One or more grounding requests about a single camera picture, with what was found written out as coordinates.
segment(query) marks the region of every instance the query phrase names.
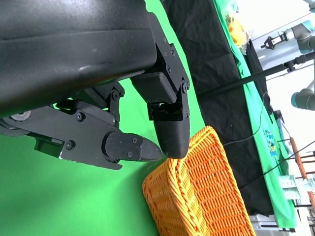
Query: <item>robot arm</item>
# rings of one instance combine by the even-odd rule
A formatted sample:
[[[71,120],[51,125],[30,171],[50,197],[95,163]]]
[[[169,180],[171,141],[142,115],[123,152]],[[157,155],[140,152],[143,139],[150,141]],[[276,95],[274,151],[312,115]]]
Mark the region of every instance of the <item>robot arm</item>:
[[[144,0],[4,1],[0,28],[0,134],[114,170],[120,160],[159,160],[156,144],[119,129],[118,80],[131,78],[163,153],[185,157],[189,79]]]

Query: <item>bolt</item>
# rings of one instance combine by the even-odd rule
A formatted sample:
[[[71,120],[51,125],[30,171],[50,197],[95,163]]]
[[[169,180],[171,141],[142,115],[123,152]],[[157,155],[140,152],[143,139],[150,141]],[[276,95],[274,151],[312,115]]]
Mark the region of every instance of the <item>bolt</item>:
[[[183,93],[187,93],[187,84],[186,83],[182,84],[182,90],[183,90]]]
[[[125,92],[123,90],[120,90],[119,95],[120,97],[123,97],[125,95]]]
[[[69,151],[73,150],[75,148],[75,142],[72,140],[69,140],[68,142],[66,142],[65,148]]]
[[[28,111],[28,112],[23,112],[20,114],[10,116],[10,118],[13,119],[14,121],[25,121],[28,118],[30,118],[31,115],[32,115],[32,111]]]
[[[117,91],[113,92],[113,99],[114,101],[119,100],[119,93]]]
[[[85,120],[85,115],[81,112],[77,114],[77,121],[82,122]]]

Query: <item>table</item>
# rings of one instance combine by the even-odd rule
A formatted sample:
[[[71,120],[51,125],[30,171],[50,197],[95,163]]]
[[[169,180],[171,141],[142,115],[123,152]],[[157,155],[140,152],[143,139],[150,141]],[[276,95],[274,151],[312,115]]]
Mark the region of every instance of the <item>table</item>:
[[[146,0],[189,74],[185,54],[159,0]],[[121,130],[157,143],[146,104],[130,80],[122,81]],[[189,90],[190,134],[204,127]],[[116,172],[61,161],[33,150],[27,136],[0,136],[0,235],[154,236],[157,228],[142,194],[142,181],[159,163],[123,162]]]

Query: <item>black fabric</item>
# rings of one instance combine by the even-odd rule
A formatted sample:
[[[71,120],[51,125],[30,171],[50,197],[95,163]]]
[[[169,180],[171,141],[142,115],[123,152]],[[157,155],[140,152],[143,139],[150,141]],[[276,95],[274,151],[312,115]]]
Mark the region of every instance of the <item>black fabric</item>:
[[[246,51],[246,55],[244,56],[244,58],[245,58],[247,66],[248,66],[248,68],[249,68],[249,70],[250,70],[252,75],[263,71],[263,69],[261,67],[261,64],[259,62],[257,53],[255,51],[255,48],[254,48],[251,40],[247,44],[247,51]],[[256,80],[255,81],[255,85],[256,85],[256,88],[257,88],[257,90],[259,92],[260,97],[262,98],[264,93],[267,91],[266,78],[262,78],[260,80]],[[271,115],[273,113],[273,109],[270,106],[270,97],[269,97],[268,94],[266,94],[264,96],[264,105],[266,107],[266,110],[267,110],[268,114]]]
[[[252,135],[242,87],[200,98],[231,81],[239,72],[212,0],[165,0],[163,6],[188,60],[192,82],[206,125],[215,128],[223,144]],[[248,213],[273,214],[254,139],[225,147],[229,164]]]

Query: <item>woven basket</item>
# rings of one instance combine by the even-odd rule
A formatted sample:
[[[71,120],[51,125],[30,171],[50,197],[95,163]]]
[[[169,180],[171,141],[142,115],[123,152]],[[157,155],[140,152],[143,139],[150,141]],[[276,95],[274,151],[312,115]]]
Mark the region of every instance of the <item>woven basket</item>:
[[[254,236],[217,134],[205,127],[182,160],[167,159],[143,182],[161,236]]]

